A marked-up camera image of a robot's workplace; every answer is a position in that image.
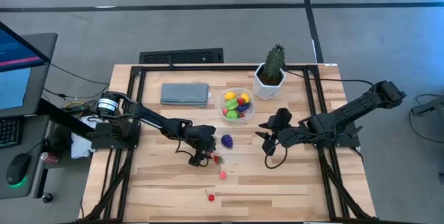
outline wooden table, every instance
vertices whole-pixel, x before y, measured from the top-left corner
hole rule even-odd
[[[131,65],[116,65],[110,91],[126,92]],[[336,65],[319,65],[321,78],[340,78]],[[194,125],[216,127],[216,148],[225,163],[213,161],[206,168],[188,165],[189,156],[175,154],[177,141],[163,137],[159,130],[142,125],[142,135],[133,157],[133,166],[123,221],[327,221],[327,204],[318,154],[312,145],[299,144],[288,150],[287,161],[278,169],[264,166],[262,139],[255,131],[280,107],[293,114],[292,125],[310,115],[304,80],[287,75],[279,96],[261,101],[255,97],[255,116],[247,124],[223,121],[216,109],[221,91],[245,87],[253,92],[253,71],[150,71],[146,74],[142,103],[161,115],[191,119]],[[203,108],[161,105],[162,83],[208,83],[211,97]],[[346,103],[342,83],[323,81],[329,111]],[[316,87],[313,83],[316,102]],[[230,134],[233,149],[222,147],[220,138]],[[193,151],[186,144],[181,149]],[[364,211],[375,215],[361,158],[349,148],[337,149],[344,186]],[[278,146],[270,164],[277,164],[284,155]],[[89,170],[83,208],[88,214],[100,199],[108,150],[94,154]],[[226,180],[219,173],[228,174]],[[213,193],[214,202],[205,195]],[[340,216],[339,200],[332,185],[336,214]],[[114,195],[111,217],[117,215],[119,189]]]

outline green light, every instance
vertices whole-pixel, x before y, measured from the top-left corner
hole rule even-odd
[[[19,182],[17,184],[14,184],[14,185],[9,185],[9,187],[12,187],[12,188],[16,189],[18,187],[23,186],[26,183],[27,180],[28,180],[28,176],[25,175],[25,177],[23,178],[23,180],[21,182]]]

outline gray towel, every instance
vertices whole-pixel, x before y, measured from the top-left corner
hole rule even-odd
[[[162,84],[160,103],[164,105],[191,105],[196,107],[207,107],[208,84]]]

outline white pot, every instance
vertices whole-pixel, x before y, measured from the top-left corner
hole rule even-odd
[[[259,73],[259,70],[265,65],[265,63],[261,63],[259,67],[257,68],[255,72],[255,82],[254,82],[254,88],[255,88],[255,95],[260,97],[264,100],[269,100],[270,98],[273,98],[276,96],[279,92],[279,88],[282,86],[282,83],[284,83],[285,78],[287,75],[285,72],[281,69],[281,77],[282,80],[280,81],[279,85],[264,85],[262,81],[259,79],[257,74]]]

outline computer monitor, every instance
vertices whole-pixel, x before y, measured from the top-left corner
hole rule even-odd
[[[0,72],[50,63],[43,53],[0,22]]]

